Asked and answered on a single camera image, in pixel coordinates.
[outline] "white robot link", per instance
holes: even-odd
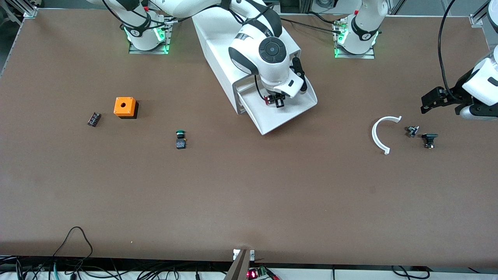
[[[362,0],[358,12],[336,21],[341,36],[337,43],[352,54],[363,54],[375,44],[380,24],[387,15],[386,0]]]
[[[498,33],[498,0],[491,0],[488,18]],[[422,114],[458,104],[455,113],[469,120],[498,120],[498,46],[479,60],[451,89],[436,87],[422,97]]]
[[[131,43],[140,50],[152,50],[162,40],[155,28],[164,25],[164,16],[145,11],[140,0],[87,0],[104,4],[124,25]],[[242,27],[228,49],[232,62],[242,71],[259,75],[271,94],[268,103],[283,107],[285,97],[304,93],[307,85],[299,59],[287,54],[279,39],[282,23],[279,15],[262,0],[150,0],[157,8],[173,16],[166,23],[176,23],[207,8],[221,7],[230,11]]]

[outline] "brown table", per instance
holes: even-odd
[[[96,257],[229,261],[249,247],[265,262],[498,267],[497,124],[419,109],[442,84],[440,20],[386,18],[375,60],[334,59],[329,33],[284,22],[319,101],[261,136],[192,21],[169,55],[129,55],[107,11],[41,10],[0,79],[0,254],[51,255],[79,225]],[[449,18],[449,83],[487,50]],[[117,96],[139,100],[137,120],[113,115]],[[371,138],[383,116],[403,116],[378,128],[389,155]],[[410,125],[438,133],[436,148]],[[61,255],[87,250],[75,234]]]

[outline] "orange button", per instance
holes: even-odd
[[[138,103],[133,97],[117,97],[114,104],[114,114],[120,118],[136,119]]]

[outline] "white curved handle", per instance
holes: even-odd
[[[387,116],[387,117],[383,117],[383,118],[380,118],[374,125],[373,125],[373,128],[372,128],[372,138],[373,138],[373,141],[375,142],[375,144],[377,144],[377,146],[381,149],[384,150],[384,154],[389,154],[389,151],[390,151],[390,148],[387,147],[386,145],[382,144],[382,142],[378,139],[378,136],[377,136],[377,125],[382,122],[382,121],[391,121],[391,122],[395,122],[395,123],[398,123],[399,121],[401,121],[401,116],[399,116],[399,118],[397,117],[390,117],[390,116]]]

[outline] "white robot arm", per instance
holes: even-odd
[[[352,54],[366,53],[375,43],[378,28],[387,15],[386,0],[362,0],[358,13],[342,19],[342,36],[337,43]]]
[[[139,0],[87,1],[105,4],[111,12],[114,12],[124,23],[128,37],[137,49],[151,50],[161,42],[155,36],[153,27],[159,26],[156,22],[161,22],[162,16],[153,11],[145,12]],[[187,18],[214,6],[238,14],[239,18],[245,18],[245,21],[228,49],[233,63],[248,74],[260,75],[263,86],[272,94],[271,100],[283,100],[285,96],[293,98],[306,90],[304,76],[296,75],[289,68],[289,55],[285,44],[279,39],[282,34],[280,17],[262,0],[151,0],[151,2],[175,18]]]
[[[498,0],[491,0],[488,17],[498,33]],[[458,104],[464,119],[498,120],[498,46],[463,75],[448,92],[436,87],[422,97],[422,114],[433,108]]]

